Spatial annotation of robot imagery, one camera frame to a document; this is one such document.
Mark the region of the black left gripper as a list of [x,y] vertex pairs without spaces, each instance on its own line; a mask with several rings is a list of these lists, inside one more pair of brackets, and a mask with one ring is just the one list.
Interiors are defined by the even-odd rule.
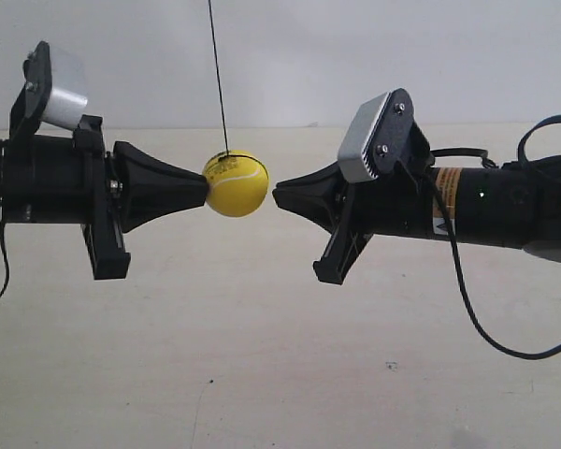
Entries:
[[[122,234],[205,205],[205,177],[127,141],[107,164],[103,119],[84,115],[70,138],[32,135],[1,158],[2,216],[13,224],[79,225],[97,281],[126,277],[131,254]],[[118,183],[111,193],[110,177]]]

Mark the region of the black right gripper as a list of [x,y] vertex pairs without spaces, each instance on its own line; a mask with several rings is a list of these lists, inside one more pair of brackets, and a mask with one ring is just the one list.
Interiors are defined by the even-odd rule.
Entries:
[[348,183],[333,163],[276,184],[272,195],[278,208],[330,232],[323,255],[313,263],[320,282],[342,284],[373,236],[403,236],[417,227],[433,162],[420,130],[409,163],[375,181]]

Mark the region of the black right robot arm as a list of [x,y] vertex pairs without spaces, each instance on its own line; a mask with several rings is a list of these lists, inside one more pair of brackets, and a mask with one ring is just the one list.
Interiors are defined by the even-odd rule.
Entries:
[[327,231],[313,263],[320,282],[343,284],[375,235],[522,250],[561,263],[561,154],[530,160],[523,136],[517,158],[496,165],[484,149],[431,149],[417,124],[377,140],[380,161],[396,161],[375,181],[349,183],[337,163],[279,182],[277,206]]

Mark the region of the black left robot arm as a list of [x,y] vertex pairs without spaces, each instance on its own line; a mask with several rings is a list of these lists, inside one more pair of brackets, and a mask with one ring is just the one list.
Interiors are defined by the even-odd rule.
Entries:
[[79,225],[97,281],[126,277],[124,234],[205,205],[206,178],[127,141],[107,149],[99,116],[68,137],[35,130],[0,139],[0,224]]

